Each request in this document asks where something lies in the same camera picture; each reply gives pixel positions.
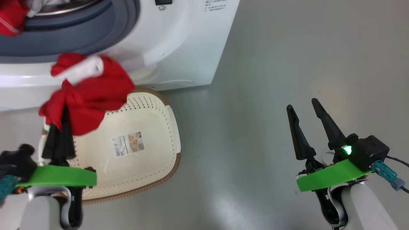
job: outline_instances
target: product label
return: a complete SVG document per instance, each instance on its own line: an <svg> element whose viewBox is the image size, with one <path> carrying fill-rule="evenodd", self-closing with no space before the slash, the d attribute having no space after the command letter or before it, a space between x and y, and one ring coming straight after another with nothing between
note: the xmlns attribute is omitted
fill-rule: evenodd
<svg viewBox="0 0 409 230"><path fill-rule="evenodd" d="M222 10L226 8L226 3L228 0L205 0L204 11L215 11Z"/></svg>
<svg viewBox="0 0 409 230"><path fill-rule="evenodd" d="M112 138L112 146L116 157L127 156L145 150L141 132Z"/></svg>

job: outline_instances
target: laundry basket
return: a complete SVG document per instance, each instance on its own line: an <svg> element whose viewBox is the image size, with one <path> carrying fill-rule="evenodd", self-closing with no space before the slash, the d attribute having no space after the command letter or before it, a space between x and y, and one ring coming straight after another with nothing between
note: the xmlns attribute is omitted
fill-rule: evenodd
<svg viewBox="0 0 409 230"><path fill-rule="evenodd" d="M47 131L39 144L41 155ZM99 128L74 136L71 167L93 167L97 186L84 189L83 203L115 200L167 181L180 162L180 137L172 108L159 93L138 88L127 103L105 114Z"/></svg>

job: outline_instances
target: green plastic part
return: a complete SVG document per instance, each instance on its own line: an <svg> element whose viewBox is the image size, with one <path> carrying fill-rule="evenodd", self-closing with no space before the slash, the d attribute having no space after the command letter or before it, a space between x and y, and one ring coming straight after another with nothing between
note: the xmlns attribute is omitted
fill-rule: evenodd
<svg viewBox="0 0 409 230"><path fill-rule="evenodd" d="M315 173L298 178L297 184L301 192L312 191L340 185L367 175L370 172L371 171L362 172L347 159Z"/></svg>
<svg viewBox="0 0 409 230"><path fill-rule="evenodd" d="M81 168L46 165L37 167L30 181L23 186L89 187L97 185L97 174Z"/></svg>

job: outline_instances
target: red garment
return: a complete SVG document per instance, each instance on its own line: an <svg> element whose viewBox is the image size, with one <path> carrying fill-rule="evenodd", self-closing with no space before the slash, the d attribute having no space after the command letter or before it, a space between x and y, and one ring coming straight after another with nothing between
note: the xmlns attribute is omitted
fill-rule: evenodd
<svg viewBox="0 0 409 230"><path fill-rule="evenodd" d="M0 0L0 34L14 36L23 31L29 10L23 0Z"/></svg>
<svg viewBox="0 0 409 230"><path fill-rule="evenodd" d="M84 135L99 127L105 112L120 109L135 86L125 70L109 57L101 56L104 72L101 76L88 78L76 86L65 80L61 90L53 93L44 103L39 115L46 117L46 124L54 124L61 129L64 105L68 106L72 134ZM80 54L62 54L52 67L52 75L85 59Z"/></svg>

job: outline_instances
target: washing machine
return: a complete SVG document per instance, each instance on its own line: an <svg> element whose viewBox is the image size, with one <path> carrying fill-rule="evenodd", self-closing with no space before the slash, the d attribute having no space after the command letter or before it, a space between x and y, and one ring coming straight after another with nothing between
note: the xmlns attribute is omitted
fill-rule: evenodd
<svg viewBox="0 0 409 230"><path fill-rule="evenodd" d="M61 88L60 53L104 54L137 86L212 82L240 0L76 0L44 7L23 33L0 35L0 110L40 106Z"/></svg>

